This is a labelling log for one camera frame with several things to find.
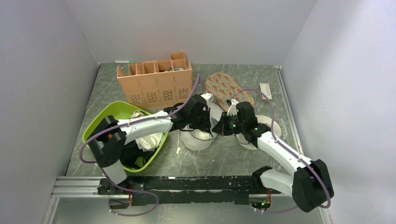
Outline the white bra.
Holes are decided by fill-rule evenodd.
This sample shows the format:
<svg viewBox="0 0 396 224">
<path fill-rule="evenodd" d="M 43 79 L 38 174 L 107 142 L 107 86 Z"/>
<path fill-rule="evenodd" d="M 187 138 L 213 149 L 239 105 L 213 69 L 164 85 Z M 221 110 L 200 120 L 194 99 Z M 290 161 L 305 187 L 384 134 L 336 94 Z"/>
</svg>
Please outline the white bra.
<svg viewBox="0 0 396 224">
<path fill-rule="evenodd" d="M 164 133 L 154 133 L 129 142 L 129 145 L 137 144 L 139 150 L 143 152 L 155 151 L 164 141 Z"/>
</svg>

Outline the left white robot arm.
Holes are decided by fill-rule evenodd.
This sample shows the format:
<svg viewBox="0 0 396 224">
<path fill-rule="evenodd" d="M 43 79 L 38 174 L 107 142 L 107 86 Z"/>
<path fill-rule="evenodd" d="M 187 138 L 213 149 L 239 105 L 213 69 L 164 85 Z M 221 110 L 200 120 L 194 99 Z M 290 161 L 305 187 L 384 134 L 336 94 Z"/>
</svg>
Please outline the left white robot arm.
<svg viewBox="0 0 396 224">
<path fill-rule="evenodd" d="M 96 163 L 111 180 L 110 187 L 117 194 L 127 192 L 129 180 L 120 158 L 125 145 L 155 133 L 190 129 L 210 132 L 210 106 L 213 95 L 195 94 L 184 103 L 167 107 L 157 113 L 135 119 L 105 117 L 94 129 L 86 144 Z"/>
</svg>

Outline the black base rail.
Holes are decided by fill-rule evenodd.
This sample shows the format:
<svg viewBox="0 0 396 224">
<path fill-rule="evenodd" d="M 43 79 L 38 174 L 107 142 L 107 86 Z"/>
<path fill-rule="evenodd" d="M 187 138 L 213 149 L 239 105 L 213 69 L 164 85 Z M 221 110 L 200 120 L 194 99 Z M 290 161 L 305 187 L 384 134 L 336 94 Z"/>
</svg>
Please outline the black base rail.
<svg viewBox="0 0 396 224">
<path fill-rule="evenodd" d="M 113 186 L 102 178 L 100 196 L 125 199 L 131 206 L 176 203 L 234 203 L 248 205 L 250 197 L 278 194 L 259 182 L 257 173 L 228 176 L 129 176 Z"/>
</svg>

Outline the small white red box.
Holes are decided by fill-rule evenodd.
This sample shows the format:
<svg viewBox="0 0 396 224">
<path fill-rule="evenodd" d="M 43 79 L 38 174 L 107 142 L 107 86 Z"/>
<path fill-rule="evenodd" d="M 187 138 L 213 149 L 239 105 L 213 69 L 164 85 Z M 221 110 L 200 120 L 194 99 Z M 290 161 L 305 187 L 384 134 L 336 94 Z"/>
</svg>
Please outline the small white red box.
<svg viewBox="0 0 396 224">
<path fill-rule="evenodd" d="M 262 93 L 264 93 L 267 97 L 262 97 L 263 100 L 266 100 L 267 98 L 272 100 L 272 93 L 270 90 L 270 85 L 268 83 L 260 83 L 260 90 Z"/>
</svg>

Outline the orange plastic organizer box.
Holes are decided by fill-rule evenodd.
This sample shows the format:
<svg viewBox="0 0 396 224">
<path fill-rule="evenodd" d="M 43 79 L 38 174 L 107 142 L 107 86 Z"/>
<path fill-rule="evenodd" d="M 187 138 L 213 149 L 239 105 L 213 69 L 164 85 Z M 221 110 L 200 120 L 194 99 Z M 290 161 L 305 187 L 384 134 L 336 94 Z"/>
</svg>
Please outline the orange plastic organizer box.
<svg viewBox="0 0 396 224">
<path fill-rule="evenodd" d="M 117 66 L 116 78 L 128 103 L 142 109 L 184 102 L 193 87 L 191 60 L 184 52 L 169 59 L 129 63 L 127 73 Z"/>
</svg>

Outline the green white marker pen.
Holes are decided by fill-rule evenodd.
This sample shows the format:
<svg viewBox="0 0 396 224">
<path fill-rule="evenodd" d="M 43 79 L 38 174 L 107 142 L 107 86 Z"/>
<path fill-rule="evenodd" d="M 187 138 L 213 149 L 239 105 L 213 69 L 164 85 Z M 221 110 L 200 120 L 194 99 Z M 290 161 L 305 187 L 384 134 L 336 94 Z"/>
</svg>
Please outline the green white marker pen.
<svg viewBox="0 0 396 224">
<path fill-rule="evenodd" d="M 121 61 L 121 60 L 118 60 L 118 61 L 115 61 L 115 63 L 135 63 L 135 61 Z"/>
</svg>

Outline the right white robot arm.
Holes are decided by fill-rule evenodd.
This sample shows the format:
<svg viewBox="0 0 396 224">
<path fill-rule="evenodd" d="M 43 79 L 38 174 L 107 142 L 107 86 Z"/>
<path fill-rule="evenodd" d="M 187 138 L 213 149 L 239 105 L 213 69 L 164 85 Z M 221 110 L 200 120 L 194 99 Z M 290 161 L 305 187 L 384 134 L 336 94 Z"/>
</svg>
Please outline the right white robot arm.
<svg viewBox="0 0 396 224">
<path fill-rule="evenodd" d="M 277 138 L 271 129 L 259 123 L 254 108 L 249 102 L 233 104 L 231 112 L 223 112 L 212 132 L 223 135 L 242 134 L 256 148 L 266 152 L 287 171 L 279 173 L 270 167 L 257 171 L 252 188 L 257 193 L 273 189 L 290 196 L 296 206 L 310 212 L 316 207 L 329 207 L 334 191 L 327 165 L 296 152 Z"/>
</svg>

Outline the green plastic basin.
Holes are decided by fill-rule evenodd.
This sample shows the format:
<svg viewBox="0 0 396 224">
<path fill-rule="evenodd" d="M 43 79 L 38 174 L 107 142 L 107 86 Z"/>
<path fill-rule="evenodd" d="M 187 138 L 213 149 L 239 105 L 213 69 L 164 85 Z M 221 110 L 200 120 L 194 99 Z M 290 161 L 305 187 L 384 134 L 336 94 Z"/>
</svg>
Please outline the green plastic basin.
<svg viewBox="0 0 396 224">
<path fill-rule="evenodd" d="M 129 119 L 134 111 L 140 111 L 144 113 L 145 115 L 150 115 L 151 113 L 141 109 L 135 105 L 132 105 L 130 103 L 127 103 L 125 101 L 114 101 L 110 103 L 107 107 L 105 107 L 94 119 L 93 121 L 88 125 L 86 130 L 83 133 L 82 136 L 82 142 L 85 143 L 87 139 L 89 139 L 90 135 L 94 131 L 94 129 L 98 126 L 98 124 L 102 121 L 102 119 L 106 116 L 114 116 L 115 119 Z M 151 162 L 155 159 L 155 157 L 158 155 L 160 150 L 163 148 L 163 145 L 168 137 L 169 133 L 163 133 L 163 138 L 161 144 L 157 147 L 155 150 L 155 153 L 150 157 L 144 159 L 143 157 L 139 157 L 136 162 L 134 163 L 133 166 L 128 166 L 123 164 L 123 168 L 125 171 L 131 172 L 131 173 L 138 173 L 142 172 L 144 169 L 146 169 Z"/>
</svg>

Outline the black garment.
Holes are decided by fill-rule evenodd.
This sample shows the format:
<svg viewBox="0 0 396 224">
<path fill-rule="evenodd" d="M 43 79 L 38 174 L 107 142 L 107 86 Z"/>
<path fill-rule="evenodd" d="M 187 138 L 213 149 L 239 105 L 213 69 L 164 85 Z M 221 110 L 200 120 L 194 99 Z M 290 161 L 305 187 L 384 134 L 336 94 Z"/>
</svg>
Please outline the black garment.
<svg viewBox="0 0 396 224">
<path fill-rule="evenodd" d="M 133 170 L 138 170 L 146 165 L 156 151 L 157 148 L 153 151 L 143 151 L 134 140 L 124 146 L 120 161 L 123 166 Z"/>
</svg>

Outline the white round mesh laundry bag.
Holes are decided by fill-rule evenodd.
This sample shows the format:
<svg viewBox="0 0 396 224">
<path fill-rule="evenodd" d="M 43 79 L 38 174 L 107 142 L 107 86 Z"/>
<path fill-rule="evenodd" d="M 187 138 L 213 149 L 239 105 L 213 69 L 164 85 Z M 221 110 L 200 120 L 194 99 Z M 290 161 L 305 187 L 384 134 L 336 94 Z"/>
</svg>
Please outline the white round mesh laundry bag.
<svg viewBox="0 0 396 224">
<path fill-rule="evenodd" d="M 188 149 L 195 151 L 207 149 L 218 136 L 212 129 L 218 124 L 223 110 L 214 102 L 210 102 L 208 106 L 210 107 L 211 133 L 193 129 L 190 126 L 183 128 L 184 131 L 181 132 L 181 139 Z"/>
</svg>

